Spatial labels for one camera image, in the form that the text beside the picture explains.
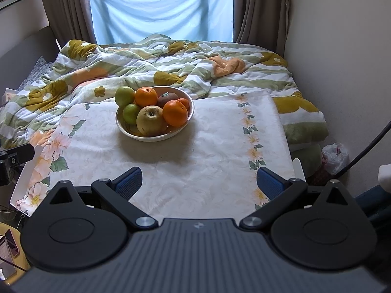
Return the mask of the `yellow pear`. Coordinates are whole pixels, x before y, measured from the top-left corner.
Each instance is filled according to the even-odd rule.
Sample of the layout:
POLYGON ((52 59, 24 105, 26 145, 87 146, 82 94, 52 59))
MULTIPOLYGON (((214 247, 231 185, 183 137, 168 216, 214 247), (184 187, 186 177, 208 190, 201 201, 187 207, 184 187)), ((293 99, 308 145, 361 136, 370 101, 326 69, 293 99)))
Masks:
POLYGON ((162 116, 162 108, 156 105, 146 106, 137 116, 137 129, 146 137, 159 136, 166 132, 167 123, 162 116))

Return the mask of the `green apple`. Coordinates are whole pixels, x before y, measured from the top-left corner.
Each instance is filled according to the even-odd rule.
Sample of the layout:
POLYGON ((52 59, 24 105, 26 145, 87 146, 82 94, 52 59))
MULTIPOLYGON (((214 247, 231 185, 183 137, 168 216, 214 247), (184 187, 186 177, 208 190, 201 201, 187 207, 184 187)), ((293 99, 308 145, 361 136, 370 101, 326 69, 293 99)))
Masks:
POLYGON ((127 124, 134 126, 137 123, 137 116, 140 111, 140 106, 136 105, 135 103, 128 104, 127 106, 125 106, 125 108, 123 108, 123 120, 127 124))
POLYGON ((135 100, 135 91, 128 86, 121 86, 115 92, 115 102, 118 106, 127 106, 135 100))

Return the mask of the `orange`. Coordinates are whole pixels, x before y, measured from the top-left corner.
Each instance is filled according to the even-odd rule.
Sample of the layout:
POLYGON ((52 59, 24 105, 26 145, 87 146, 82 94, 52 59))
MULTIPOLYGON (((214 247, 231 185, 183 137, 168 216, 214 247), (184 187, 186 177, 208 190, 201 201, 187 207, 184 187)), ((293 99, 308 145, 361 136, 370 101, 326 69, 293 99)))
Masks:
POLYGON ((162 116, 169 126, 179 128, 187 122, 187 108, 179 100, 171 100, 162 109, 162 116))
POLYGON ((150 105, 156 105, 158 102, 158 94, 151 87, 142 87, 135 92, 135 103, 144 108, 150 105))

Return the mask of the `brown kiwi with sticker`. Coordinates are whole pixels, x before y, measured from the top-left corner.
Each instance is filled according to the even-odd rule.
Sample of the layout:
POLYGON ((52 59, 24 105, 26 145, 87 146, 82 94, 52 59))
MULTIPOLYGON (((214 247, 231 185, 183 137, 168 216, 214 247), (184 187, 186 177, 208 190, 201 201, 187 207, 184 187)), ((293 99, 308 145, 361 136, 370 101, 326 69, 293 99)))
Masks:
POLYGON ((179 97, 178 97, 178 95, 176 93, 165 92, 162 95, 160 95, 160 97, 158 97, 157 105, 160 108, 163 108, 167 102, 175 101, 175 100, 178 100, 178 99, 179 99, 179 97))

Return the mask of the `small mandarin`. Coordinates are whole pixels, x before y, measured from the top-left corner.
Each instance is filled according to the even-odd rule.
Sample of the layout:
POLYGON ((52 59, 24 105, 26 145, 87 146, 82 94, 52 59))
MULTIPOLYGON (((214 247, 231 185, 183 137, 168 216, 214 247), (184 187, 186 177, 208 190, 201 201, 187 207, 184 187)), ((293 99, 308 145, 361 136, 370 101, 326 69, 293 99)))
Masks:
POLYGON ((190 102, 186 98, 179 98, 178 102, 182 103, 185 106, 187 112, 190 112, 190 102))

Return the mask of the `white plastic bag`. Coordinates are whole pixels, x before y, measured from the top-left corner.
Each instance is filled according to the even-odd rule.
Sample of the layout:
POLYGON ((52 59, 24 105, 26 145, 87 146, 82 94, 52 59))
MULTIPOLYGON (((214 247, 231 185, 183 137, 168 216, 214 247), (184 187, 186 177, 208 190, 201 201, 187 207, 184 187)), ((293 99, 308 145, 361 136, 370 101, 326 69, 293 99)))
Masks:
POLYGON ((322 148, 322 157, 326 172, 336 175, 348 164, 348 150, 341 143, 334 143, 322 148))

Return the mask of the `cream bowl with duck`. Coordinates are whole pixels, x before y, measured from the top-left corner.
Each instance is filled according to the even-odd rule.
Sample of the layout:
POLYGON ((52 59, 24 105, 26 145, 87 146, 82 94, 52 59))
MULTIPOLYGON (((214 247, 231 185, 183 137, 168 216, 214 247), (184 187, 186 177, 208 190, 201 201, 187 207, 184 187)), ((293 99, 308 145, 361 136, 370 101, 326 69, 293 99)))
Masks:
POLYGON ((144 87, 124 100, 115 115, 118 129, 134 140, 159 142, 182 131, 194 115, 194 102, 171 86, 144 87))

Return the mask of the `grey headboard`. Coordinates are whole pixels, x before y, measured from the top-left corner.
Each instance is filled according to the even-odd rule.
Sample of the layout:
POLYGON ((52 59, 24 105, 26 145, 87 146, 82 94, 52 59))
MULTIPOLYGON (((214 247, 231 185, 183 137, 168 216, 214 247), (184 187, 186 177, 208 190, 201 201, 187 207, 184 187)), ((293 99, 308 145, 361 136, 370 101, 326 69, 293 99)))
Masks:
POLYGON ((47 62, 53 62, 60 49, 50 26, 25 38, 22 42, 1 57, 1 95, 6 88, 16 89, 32 71, 42 56, 47 62))

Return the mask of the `floral striped quilt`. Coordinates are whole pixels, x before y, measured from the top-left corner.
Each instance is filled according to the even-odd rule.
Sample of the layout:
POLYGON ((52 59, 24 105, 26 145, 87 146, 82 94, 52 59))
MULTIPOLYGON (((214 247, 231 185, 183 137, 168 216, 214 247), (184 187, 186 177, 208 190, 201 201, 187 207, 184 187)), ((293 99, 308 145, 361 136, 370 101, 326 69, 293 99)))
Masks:
POLYGON ((323 113, 303 98, 280 55, 232 42, 190 42, 153 34, 130 44, 70 40, 51 70, 33 80, 1 109, 1 145, 26 144, 56 128, 72 106, 110 99, 122 86, 158 85, 192 99, 263 89, 273 98, 291 150, 328 137, 323 113))

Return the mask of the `left brown curtain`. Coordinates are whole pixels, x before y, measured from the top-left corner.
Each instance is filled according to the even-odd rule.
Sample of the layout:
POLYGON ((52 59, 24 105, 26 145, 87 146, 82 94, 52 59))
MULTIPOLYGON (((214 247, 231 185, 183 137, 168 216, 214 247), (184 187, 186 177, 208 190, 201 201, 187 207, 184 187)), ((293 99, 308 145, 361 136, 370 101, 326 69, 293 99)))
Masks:
POLYGON ((60 46, 70 40, 96 43, 90 0, 42 0, 49 25, 60 46))

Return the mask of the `brown curtain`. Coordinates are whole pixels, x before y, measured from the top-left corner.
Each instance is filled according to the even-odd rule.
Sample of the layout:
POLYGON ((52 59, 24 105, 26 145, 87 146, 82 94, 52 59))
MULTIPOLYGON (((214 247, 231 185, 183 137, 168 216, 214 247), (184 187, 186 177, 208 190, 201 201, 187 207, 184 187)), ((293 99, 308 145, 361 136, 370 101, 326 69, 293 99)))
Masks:
POLYGON ((60 46, 70 40, 96 43, 90 0, 42 0, 49 25, 60 46))
POLYGON ((290 0, 233 0, 233 41, 284 54, 290 0))

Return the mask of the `right brown curtain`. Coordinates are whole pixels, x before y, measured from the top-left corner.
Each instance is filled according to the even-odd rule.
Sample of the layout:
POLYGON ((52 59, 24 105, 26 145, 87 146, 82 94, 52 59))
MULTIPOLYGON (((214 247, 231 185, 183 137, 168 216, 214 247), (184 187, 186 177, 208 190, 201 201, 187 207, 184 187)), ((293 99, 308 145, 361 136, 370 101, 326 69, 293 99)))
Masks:
POLYGON ((233 41, 284 54, 290 0, 233 0, 233 41))

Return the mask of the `light blue window cloth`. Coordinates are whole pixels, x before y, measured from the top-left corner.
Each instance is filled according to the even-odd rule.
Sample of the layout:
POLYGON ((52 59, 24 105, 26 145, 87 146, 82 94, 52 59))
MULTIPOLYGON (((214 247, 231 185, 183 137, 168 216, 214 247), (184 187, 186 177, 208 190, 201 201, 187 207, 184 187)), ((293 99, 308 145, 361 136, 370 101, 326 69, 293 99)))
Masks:
POLYGON ((174 40, 233 40, 233 0, 90 0, 98 44, 138 42, 151 34, 174 40))

